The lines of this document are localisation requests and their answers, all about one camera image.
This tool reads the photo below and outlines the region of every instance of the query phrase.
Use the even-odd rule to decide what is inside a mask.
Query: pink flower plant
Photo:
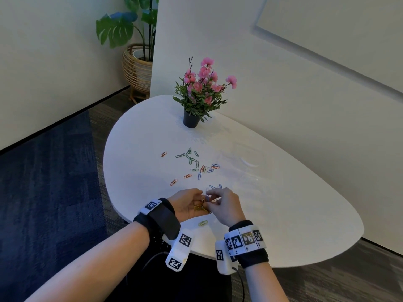
[[[189,58],[189,69],[183,78],[179,78],[182,82],[178,82],[175,86],[175,93],[181,98],[173,96],[173,99],[184,107],[184,110],[193,116],[200,117],[204,122],[208,114],[212,110],[217,110],[222,104],[227,102],[222,99],[224,90],[231,85],[232,89],[237,87],[237,79],[234,75],[228,75],[225,79],[226,84],[217,84],[219,76],[213,70],[214,59],[205,57],[200,63],[200,70],[196,78],[196,74],[192,72],[192,58]]]

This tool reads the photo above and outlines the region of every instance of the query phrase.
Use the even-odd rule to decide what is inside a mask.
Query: potted plant
[[[116,12],[104,15],[96,21],[96,34],[104,45],[109,40],[111,49],[126,45],[136,30],[142,44],[130,44],[123,53],[123,71],[131,86],[148,94],[151,85],[152,61],[154,58],[155,34],[159,0],[124,0],[128,12]],[[148,24],[148,34],[144,23],[134,25],[141,15],[141,21]]]
[[[227,84],[217,84],[218,75],[213,70],[212,65],[214,59],[204,58],[200,63],[200,71],[198,77],[192,72],[193,57],[189,58],[189,69],[180,77],[182,84],[176,82],[175,93],[182,98],[173,96],[173,99],[183,106],[183,123],[186,127],[194,128],[199,121],[207,121],[207,117],[211,117],[208,113],[212,110],[221,108],[222,104],[227,102],[222,99],[222,94],[227,86],[231,85],[232,89],[237,87],[237,79],[234,75],[226,78]]]

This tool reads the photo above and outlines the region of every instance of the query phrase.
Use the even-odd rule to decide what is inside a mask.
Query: tabletop
[[[106,142],[103,172],[111,203],[123,219],[132,222],[149,200],[221,184],[239,195],[246,218],[259,227],[272,267],[330,259],[360,239],[360,216],[324,180],[249,128],[218,112],[210,115],[205,123],[187,128],[183,107],[161,95],[137,104],[116,122]],[[175,157],[189,148],[199,168],[220,168],[198,180],[198,172],[190,171],[196,162]],[[203,220],[208,223],[199,227]],[[214,215],[181,226],[195,232],[192,253],[215,259],[214,242],[224,238],[226,226]]]

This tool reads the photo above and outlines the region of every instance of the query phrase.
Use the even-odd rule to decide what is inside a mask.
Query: black cable
[[[238,273],[239,279],[241,280],[241,284],[242,284],[242,302],[244,302],[244,300],[245,300],[245,287],[243,285],[243,280],[241,278],[241,274],[239,273],[239,270],[236,269],[235,267],[232,267],[232,269],[234,269]]]
[[[144,267],[143,267],[143,269],[142,269],[141,271],[143,271],[144,268],[145,268],[157,255],[160,255],[160,254],[166,254],[166,255],[168,255],[169,252],[163,251],[163,252],[159,252],[159,253],[153,255],[153,256],[148,260],[148,262],[145,263],[145,265],[144,265]]]

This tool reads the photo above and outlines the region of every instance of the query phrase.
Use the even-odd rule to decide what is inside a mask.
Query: black flower pot
[[[186,110],[183,110],[183,123],[186,127],[194,128],[200,121],[199,116],[192,116]]]

